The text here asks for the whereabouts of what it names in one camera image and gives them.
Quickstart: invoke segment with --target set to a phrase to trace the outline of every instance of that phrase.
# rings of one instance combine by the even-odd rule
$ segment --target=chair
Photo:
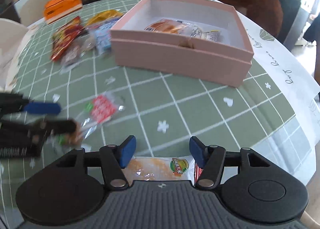
[[[30,26],[42,19],[44,17],[44,6],[48,1],[50,0],[28,0],[18,12],[21,23],[25,26]]]
[[[281,30],[283,11],[279,0],[219,0],[232,5],[237,11],[277,37]]]
[[[12,20],[0,18],[0,29],[5,30],[0,33],[0,90],[3,90],[8,81],[9,68],[13,62],[17,64],[18,56],[27,43],[24,37],[28,28]]]

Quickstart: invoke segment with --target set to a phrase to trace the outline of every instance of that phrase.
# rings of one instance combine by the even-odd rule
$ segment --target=beige chair
[[[9,68],[17,59],[26,43],[25,35],[28,28],[17,22],[0,18],[0,90],[5,88]]]
[[[30,26],[42,19],[44,17],[44,6],[48,1],[50,0],[28,0],[18,12],[21,23],[25,26]]]

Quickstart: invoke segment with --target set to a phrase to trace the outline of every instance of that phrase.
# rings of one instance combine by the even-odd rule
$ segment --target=white heart print
[[[233,99],[232,98],[228,98],[228,97],[224,97],[223,101],[227,104],[227,106],[231,107],[233,105]]]

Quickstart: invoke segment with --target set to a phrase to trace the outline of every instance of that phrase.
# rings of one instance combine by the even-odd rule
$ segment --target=black circular cover
[[[35,174],[16,194],[21,213],[41,225],[66,225],[86,217],[100,205],[102,185],[74,169],[53,168]]]
[[[302,214],[308,204],[305,186],[279,168],[242,170],[221,188],[225,205],[257,223],[281,223]]]

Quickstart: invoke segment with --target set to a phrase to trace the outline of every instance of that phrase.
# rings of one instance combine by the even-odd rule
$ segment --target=floor
[[[310,75],[314,75],[316,64],[316,46],[295,46],[291,53],[303,65]],[[319,98],[315,98],[320,107]],[[320,223],[320,143],[316,145],[317,171],[307,185],[309,203],[306,212]]]

